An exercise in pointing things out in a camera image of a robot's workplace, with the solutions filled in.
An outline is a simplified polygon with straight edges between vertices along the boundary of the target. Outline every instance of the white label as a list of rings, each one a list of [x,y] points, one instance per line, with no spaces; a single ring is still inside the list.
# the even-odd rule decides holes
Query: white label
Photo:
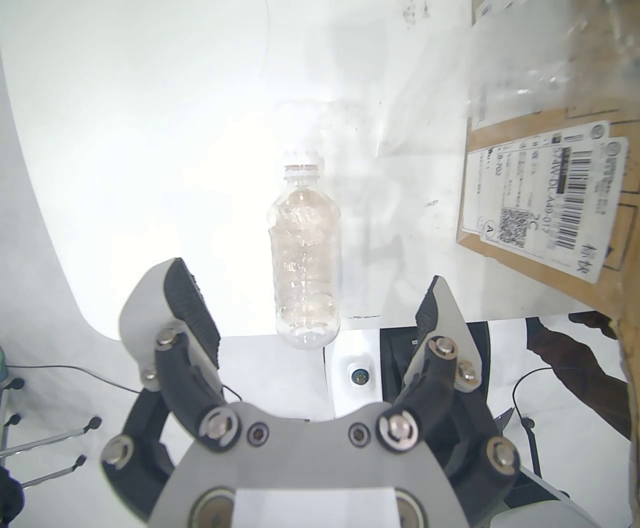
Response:
[[[604,133],[595,125],[589,125],[593,136]],[[570,130],[484,149],[480,237],[595,283],[607,256],[628,141]]]
[[[508,150],[516,150],[518,148],[527,149],[538,146],[570,145],[577,141],[599,140],[608,137],[609,122],[596,121],[469,152],[467,154],[467,169],[465,172],[462,231],[480,234],[484,224],[483,201],[486,201],[487,196],[496,196],[502,192],[502,187],[495,179],[485,180],[484,178],[485,171],[490,170],[492,153],[495,149],[504,147]]]

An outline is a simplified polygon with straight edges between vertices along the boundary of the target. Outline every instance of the metal screw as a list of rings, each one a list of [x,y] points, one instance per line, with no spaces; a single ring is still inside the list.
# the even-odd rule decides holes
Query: metal screw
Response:
[[[469,361],[463,360],[458,363],[458,376],[462,381],[466,381],[469,384],[475,385],[477,383],[476,371],[474,370],[472,363]]]
[[[269,428],[266,424],[258,422],[253,424],[246,434],[246,440],[249,442],[249,445],[254,447],[260,447],[264,445],[269,438]]]
[[[153,368],[144,369],[142,371],[142,377],[147,381],[154,381],[158,373]]]
[[[501,466],[513,466],[516,461],[515,453],[504,444],[497,444],[493,448],[493,459]]]
[[[436,340],[436,348],[441,354],[447,356],[456,351],[456,344],[450,337],[439,337]]]
[[[218,448],[230,449],[240,437],[240,420],[228,406],[215,407],[200,422],[198,434],[217,440]]]
[[[371,440],[371,433],[365,424],[353,424],[349,428],[349,441],[354,447],[365,447]]]
[[[160,380],[158,379],[156,368],[153,365],[142,369],[140,372],[140,381],[145,389],[151,392],[158,392],[160,390]]]
[[[404,416],[394,414],[389,418],[389,434],[396,440],[406,440],[411,436],[411,424]]]
[[[453,360],[458,357],[456,343],[450,337],[434,337],[428,341],[429,348],[438,357]]]
[[[409,451],[418,443],[418,424],[409,411],[378,419],[380,439],[393,451]]]
[[[213,415],[207,424],[207,436],[219,440],[230,429],[229,419],[222,414]]]
[[[178,340],[178,333],[173,328],[163,328],[156,337],[160,346],[171,346]]]
[[[107,442],[100,458],[110,466],[122,469],[131,460],[133,448],[134,444],[131,438],[126,435],[118,435]]]
[[[515,474],[516,447],[506,438],[494,436],[486,445],[486,455],[493,467],[503,475]]]

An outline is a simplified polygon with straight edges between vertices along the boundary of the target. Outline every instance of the black rubber pad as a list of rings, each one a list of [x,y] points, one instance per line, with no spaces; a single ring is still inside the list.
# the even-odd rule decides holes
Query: black rubber pad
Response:
[[[176,319],[184,321],[218,368],[220,334],[204,303],[195,277],[182,259],[175,259],[164,278],[164,296]]]
[[[424,296],[424,299],[422,300],[422,303],[415,315],[415,323],[418,327],[418,343],[415,346],[414,352],[420,346],[426,335],[433,332],[438,325],[438,303],[436,302],[436,297],[433,294],[433,287],[437,280],[438,275],[433,277],[431,285],[427,290],[427,294]]]

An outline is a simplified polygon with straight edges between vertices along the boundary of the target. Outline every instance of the white table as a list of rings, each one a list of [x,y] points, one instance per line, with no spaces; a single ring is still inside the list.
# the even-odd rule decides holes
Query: white table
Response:
[[[470,0],[0,4],[15,123],[86,320],[185,258],[225,336],[275,332],[266,211],[314,148],[342,209],[343,329],[413,324],[434,274],[468,321],[584,307],[455,243]]]

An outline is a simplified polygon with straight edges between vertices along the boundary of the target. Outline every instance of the cable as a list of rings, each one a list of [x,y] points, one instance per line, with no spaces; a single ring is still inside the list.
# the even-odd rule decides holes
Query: cable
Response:
[[[139,390],[134,390],[129,387],[125,387],[124,385],[120,385],[115,381],[109,381],[98,374],[94,374],[88,369],[83,369],[82,367],[76,367],[74,365],[33,365],[33,366],[25,366],[25,365],[7,365],[9,369],[72,369],[74,371],[84,372],[85,374],[89,374],[89,376],[94,377],[96,380],[103,381],[104,383],[108,383],[114,387],[121,388],[122,390],[126,390],[132,392],[133,394],[140,394]]]
[[[542,472],[540,469],[540,458],[538,456],[538,444],[536,443],[536,435],[533,432],[534,422],[531,418],[523,418],[520,413],[520,409],[518,408],[518,404],[516,403],[516,389],[519,384],[525,378],[529,377],[531,374],[535,374],[540,371],[552,371],[553,367],[540,367],[539,369],[534,369],[531,372],[527,372],[524,376],[522,376],[516,384],[513,386],[513,391],[511,392],[511,400],[513,401],[513,407],[518,413],[518,417],[520,418],[520,425],[527,433],[527,439],[529,441],[529,452],[531,453],[531,465],[533,466],[533,472],[540,478],[542,478]],[[557,367],[558,371],[588,371],[588,369],[581,369],[578,367]]]
[[[242,396],[240,396],[235,390],[233,390],[231,387],[226,386],[224,383],[222,384],[222,388],[227,389],[229,392],[231,392],[232,394],[235,394],[238,398],[238,400],[242,401]]]
[[[513,401],[513,407],[516,410],[516,412],[518,413],[518,417],[520,418],[520,423],[522,423],[522,414],[520,414],[520,409],[518,408],[518,404],[516,403],[516,389],[518,388],[519,384],[522,382],[522,380],[524,380],[525,378],[528,378],[531,374],[535,374],[536,372],[540,372],[540,371],[552,371],[554,370],[553,367],[540,367],[539,369],[535,369],[532,370],[531,372],[527,372],[527,374],[525,374],[524,376],[522,376],[517,382],[516,384],[513,386],[513,390],[511,391],[511,400]],[[556,370],[558,371],[589,371],[589,369],[581,369],[578,367],[557,367]]]

